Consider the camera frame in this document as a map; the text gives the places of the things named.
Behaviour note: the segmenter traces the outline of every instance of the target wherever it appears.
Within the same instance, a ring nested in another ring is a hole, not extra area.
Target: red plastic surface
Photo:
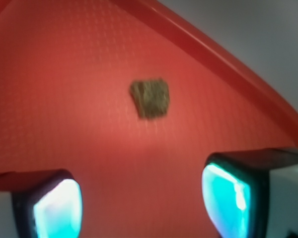
[[[168,115],[140,120],[129,85],[155,76]],[[12,0],[0,13],[0,172],[71,171],[81,237],[215,237],[207,156],[279,146],[298,146],[293,109],[155,1]]]

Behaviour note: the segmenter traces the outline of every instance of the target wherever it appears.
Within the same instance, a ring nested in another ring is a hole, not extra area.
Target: small food fragment
[[[168,84],[162,79],[134,81],[130,86],[141,118],[156,118],[166,115],[170,103]]]

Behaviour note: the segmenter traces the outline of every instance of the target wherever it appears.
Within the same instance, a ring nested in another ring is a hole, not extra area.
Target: white plastic casing
[[[0,238],[19,237],[10,192],[0,192]]]
[[[298,164],[270,171],[267,238],[298,235]]]

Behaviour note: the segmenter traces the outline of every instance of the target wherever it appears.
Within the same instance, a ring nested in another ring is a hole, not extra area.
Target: led light
[[[202,189],[206,210],[221,236],[247,237],[251,202],[249,185],[210,163],[203,170]]]
[[[79,184],[65,179],[44,195],[33,208],[38,238],[76,238],[82,219]]]

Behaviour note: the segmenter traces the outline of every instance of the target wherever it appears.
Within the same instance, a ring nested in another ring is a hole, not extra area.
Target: glowing light
[[[33,208],[38,238],[76,238],[82,219],[79,184],[65,179],[44,195]]]
[[[250,187],[216,164],[202,174],[203,199],[210,219],[222,237],[247,237]]]

